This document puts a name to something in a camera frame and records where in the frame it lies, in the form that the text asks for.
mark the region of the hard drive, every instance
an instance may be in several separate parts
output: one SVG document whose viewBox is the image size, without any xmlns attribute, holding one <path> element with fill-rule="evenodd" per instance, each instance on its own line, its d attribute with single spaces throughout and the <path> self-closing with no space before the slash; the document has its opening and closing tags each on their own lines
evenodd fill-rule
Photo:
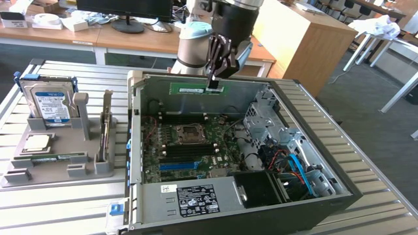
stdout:
<svg viewBox="0 0 418 235">
<path fill-rule="evenodd" d="M 47 126 L 71 124 L 78 118 L 79 109 L 73 102 L 78 92 L 75 77 L 27 76 L 19 79 L 21 88 L 27 98 L 33 118 L 43 118 Z"/>
</svg>

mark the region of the computer monitor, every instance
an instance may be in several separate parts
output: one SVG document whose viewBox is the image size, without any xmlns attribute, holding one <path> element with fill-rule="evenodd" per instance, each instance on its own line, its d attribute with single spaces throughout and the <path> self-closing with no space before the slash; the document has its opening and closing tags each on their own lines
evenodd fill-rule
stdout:
<svg viewBox="0 0 418 235">
<path fill-rule="evenodd" d="M 126 21 L 113 22 L 113 27 L 125 33 L 141 33 L 141 23 L 130 21 L 130 16 L 169 21 L 173 16 L 173 0 L 78 0 L 78 9 L 127 16 Z"/>
</svg>

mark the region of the power supply label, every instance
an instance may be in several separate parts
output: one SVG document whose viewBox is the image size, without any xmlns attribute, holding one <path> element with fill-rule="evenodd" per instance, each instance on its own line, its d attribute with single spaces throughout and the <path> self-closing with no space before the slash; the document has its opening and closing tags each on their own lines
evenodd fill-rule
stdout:
<svg viewBox="0 0 418 235">
<path fill-rule="evenodd" d="M 178 188 L 182 217 L 221 212 L 214 185 Z"/>
<path fill-rule="evenodd" d="M 53 123 L 70 121 L 69 107 L 65 105 L 66 95 L 63 92 L 37 92 L 37 102 L 45 120 Z"/>
</svg>

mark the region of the aluminum slotted table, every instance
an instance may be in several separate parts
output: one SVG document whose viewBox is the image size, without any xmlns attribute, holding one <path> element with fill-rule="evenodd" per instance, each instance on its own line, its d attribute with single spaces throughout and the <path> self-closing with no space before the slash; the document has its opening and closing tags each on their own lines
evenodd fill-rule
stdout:
<svg viewBox="0 0 418 235">
<path fill-rule="evenodd" d="M 129 67 L 46 61 L 25 73 L 77 76 L 79 90 L 90 94 L 89 113 L 102 112 L 103 93 L 114 90 L 113 113 L 118 118 L 117 170 L 110 178 L 50 185 L 0 188 L 0 234 L 105 234 L 109 203 L 123 198 L 127 136 Z M 418 235 L 418 213 L 365 153 L 353 143 L 306 89 L 293 80 L 278 84 L 321 141 L 349 173 L 365 196 L 342 213 L 330 216 L 309 234 Z M 15 146 L 27 126 L 27 101 L 14 87 L 0 105 L 0 175 L 7 172 Z"/>
</svg>

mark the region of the gray carpet floor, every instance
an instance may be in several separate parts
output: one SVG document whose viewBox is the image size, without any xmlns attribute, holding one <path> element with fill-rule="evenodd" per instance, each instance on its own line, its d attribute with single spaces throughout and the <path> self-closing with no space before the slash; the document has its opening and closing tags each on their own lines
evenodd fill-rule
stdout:
<svg viewBox="0 0 418 235">
<path fill-rule="evenodd" d="M 14 86 L 14 72 L 23 71 L 33 58 L 95 63 L 93 52 L 46 50 L 42 47 L 0 44 L 0 55 L 0 100 Z M 348 52 L 330 81 L 342 73 L 350 57 L 352 53 Z M 155 58 L 110 54 L 107 61 L 111 65 L 151 68 Z M 154 68 L 165 69 L 173 64 L 171 59 L 159 58 Z M 378 112 L 398 90 L 400 84 L 364 64 L 354 66 L 334 84 L 325 86 L 318 99 L 332 115 L 344 121 L 342 128 L 418 207 L 418 141 L 410 138 L 418 129 L 418 106 L 401 100 L 386 114 Z"/>
</svg>

